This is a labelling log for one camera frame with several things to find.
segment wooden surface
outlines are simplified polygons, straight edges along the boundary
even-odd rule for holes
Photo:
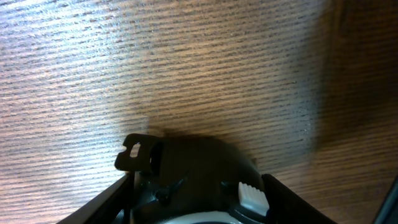
[[[396,1],[0,2],[0,222],[54,223],[129,133],[236,144],[338,223],[398,173]]]

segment brown wooden tabletop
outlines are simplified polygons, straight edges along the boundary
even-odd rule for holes
[[[237,145],[338,223],[398,173],[398,4],[0,2],[0,223],[55,223],[111,185],[129,133]]]

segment black device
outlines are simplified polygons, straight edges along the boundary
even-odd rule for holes
[[[115,167],[128,173],[59,223],[334,223],[219,139],[130,134],[123,145]]]

